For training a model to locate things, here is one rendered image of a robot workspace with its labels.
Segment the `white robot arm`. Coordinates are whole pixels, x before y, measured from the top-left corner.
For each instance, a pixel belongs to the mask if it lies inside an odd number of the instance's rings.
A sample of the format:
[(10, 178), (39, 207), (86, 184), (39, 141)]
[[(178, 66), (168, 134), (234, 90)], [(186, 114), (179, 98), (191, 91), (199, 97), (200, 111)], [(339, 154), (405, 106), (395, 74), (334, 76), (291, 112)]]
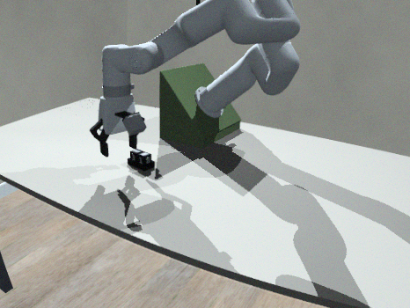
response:
[(129, 73), (154, 70), (223, 29), (237, 44), (256, 45), (207, 88), (196, 90), (200, 109), (210, 117), (220, 117), (222, 108), (252, 88), (256, 80), (267, 95), (283, 92), (300, 65), (290, 43), (300, 31), (300, 22), (291, 0), (287, 1), (290, 7), (286, 0), (252, 0), (253, 5), (249, 0), (206, 0), (147, 43), (104, 47), (103, 95), (128, 96), (135, 88)]

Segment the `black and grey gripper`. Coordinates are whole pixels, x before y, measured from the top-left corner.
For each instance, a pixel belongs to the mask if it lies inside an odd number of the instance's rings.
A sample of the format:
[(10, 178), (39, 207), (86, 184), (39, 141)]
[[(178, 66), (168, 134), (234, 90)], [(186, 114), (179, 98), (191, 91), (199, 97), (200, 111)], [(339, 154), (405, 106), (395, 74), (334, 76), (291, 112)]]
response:
[[(110, 135), (127, 131), (122, 122), (123, 118), (115, 115), (115, 113), (123, 111), (135, 113), (135, 102), (133, 94), (130, 93), (128, 96), (117, 98), (105, 97), (104, 95), (103, 97), (100, 97), (99, 121), (90, 128), (90, 132), (92, 133), (94, 138), (100, 141), (100, 152), (105, 157), (109, 156), (108, 143), (106, 142), (107, 138)], [(99, 131), (101, 131), (100, 135), (97, 133), (98, 129)], [(138, 136), (138, 134), (128, 136), (129, 147), (137, 149), (136, 137)]]

